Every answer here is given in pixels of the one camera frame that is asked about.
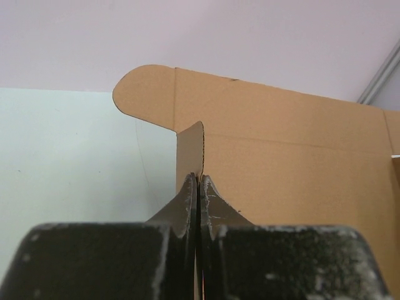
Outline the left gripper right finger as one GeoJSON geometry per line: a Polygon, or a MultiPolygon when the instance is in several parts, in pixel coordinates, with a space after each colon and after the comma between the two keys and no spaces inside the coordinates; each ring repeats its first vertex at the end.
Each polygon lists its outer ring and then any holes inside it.
{"type": "Polygon", "coordinates": [[[391,299],[353,228],[255,225],[204,176],[198,189],[205,299],[391,299]]]}

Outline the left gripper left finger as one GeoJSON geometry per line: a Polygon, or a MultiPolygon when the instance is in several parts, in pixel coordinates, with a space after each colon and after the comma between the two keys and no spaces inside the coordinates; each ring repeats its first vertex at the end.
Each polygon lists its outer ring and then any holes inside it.
{"type": "Polygon", "coordinates": [[[21,241],[2,299],[193,299],[197,181],[146,222],[46,223],[21,241]]]}

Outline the brown cardboard box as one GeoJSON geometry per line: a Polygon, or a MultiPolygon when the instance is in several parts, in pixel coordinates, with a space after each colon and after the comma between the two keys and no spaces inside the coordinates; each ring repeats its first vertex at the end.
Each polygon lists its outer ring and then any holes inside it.
{"type": "Polygon", "coordinates": [[[399,297],[397,111],[160,65],[127,73],[112,98],[177,134],[177,186],[208,175],[256,224],[351,226],[399,297]]]}

